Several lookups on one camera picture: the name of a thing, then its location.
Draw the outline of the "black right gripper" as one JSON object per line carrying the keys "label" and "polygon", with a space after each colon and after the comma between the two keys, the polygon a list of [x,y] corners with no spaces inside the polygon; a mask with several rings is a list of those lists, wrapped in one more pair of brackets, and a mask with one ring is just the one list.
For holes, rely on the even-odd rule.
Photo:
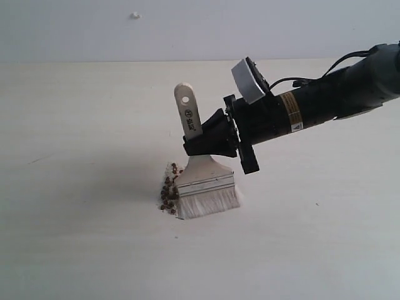
{"label": "black right gripper", "polygon": [[275,95],[268,93],[249,104],[243,97],[237,99],[232,94],[224,97],[224,103],[227,114],[219,108],[201,124],[202,134],[191,139],[184,137],[186,154],[235,158],[238,149],[244,174],[258,172],[259,164],[253,146],[276,138],[281,133],[279,101]]}

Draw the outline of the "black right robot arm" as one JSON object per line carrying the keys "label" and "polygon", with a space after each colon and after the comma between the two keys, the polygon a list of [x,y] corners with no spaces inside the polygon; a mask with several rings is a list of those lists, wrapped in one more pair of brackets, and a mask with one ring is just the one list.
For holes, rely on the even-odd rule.
{"label": "black right robot arm", "polygon": [[190,156],[239,157],[246,174],[259,170],[253,146],[287,134],[380,108],[399,97],[399,45],[356,51],[351,66],[331,66],[317,79],[292,78],[292,90],[273,94],[272,85],[249,58],[232,69],[240,98],[227,96],[197,137],[186,138]]}

